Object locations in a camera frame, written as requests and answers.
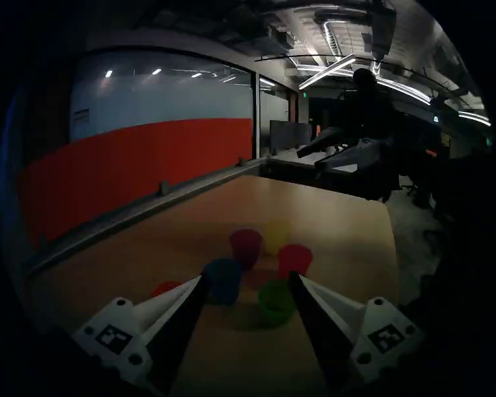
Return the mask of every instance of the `green cup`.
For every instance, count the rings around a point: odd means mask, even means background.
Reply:
[[[296,311],[287,280],[272,280],[259,290],[259,307],[272,326],[286,324]]]

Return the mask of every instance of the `glass wall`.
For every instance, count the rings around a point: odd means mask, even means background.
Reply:
[[[78,65],[71,142],[129,126],[195,118],[253,118],[250,73],[146,51],[92,55]]]
[[[259,155],[270,153],[270,120],[289,121],[288,89],[264,77],[259,80],[260,95],[260,148]]]

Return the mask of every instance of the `red cup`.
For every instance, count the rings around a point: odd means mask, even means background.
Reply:
[[[242,229],[229,237],[233,258],[241,265],[242,271],[250,270],[257,262],[263,237],[255,230]]]
[[[177,288],[179,285],[182,285],[182,283],[179,283],[178,281],[165,281],[153,289],[153,292],[151,292],[151,298]]]
[[[307,274],[312,262],[312,251],[301,244],[288,244],[279,250],[279,278],[287,279],[288,272],[297,271],[302,276]]]

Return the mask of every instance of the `plastic cup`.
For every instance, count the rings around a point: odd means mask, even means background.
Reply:
[[[179,283],[178,281],[164,281],[153,289],[153,292],[151,292],[151,298],[177,288],[179,285],[182,285],[182,283]]]
[[[272,326],[288,322],[296,311],[296,305],[287,280],[272,280],[263,285],[259,290],[259,308]]]
[[[204,268],[210,290],[218,304],[234,304],[239,297],[241,265],[233,259],[217,259]]]
[[[286,245],[292,226],[285,220],[273,220],[265,224],[263,237],[266,253],[277,256],[281,247]]]
[[[242,229],[234,232],[229,242],[233,258],[241,265],[241,270],[250,270],[261,254],[262,235],[252,229]]]
[[[279,250],[279,278],[287,279],[290,271],[306,275],[312,262],[312,251],[301,244],[288,244]]]

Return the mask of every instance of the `person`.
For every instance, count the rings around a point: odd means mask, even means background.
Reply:
[[[343,133],[348,143],[361,138],[386,140],[380,148],[380,159],[374,165],[356,173],[360,196],[381,197],[386,202],[393,190],[400,190],[397,156],[393,142],[397,114],[387,94],[378,89],[376,77],[368,69],[358,69],[352,80],[356,91],[346,92],[342,109]]]
[[[352,75],[355,92],[347,91],[343,101],[343,130],[347,138],[387,139],[395,131],[395,109],[387,94],[378,89],[376,77],[368,69]]]

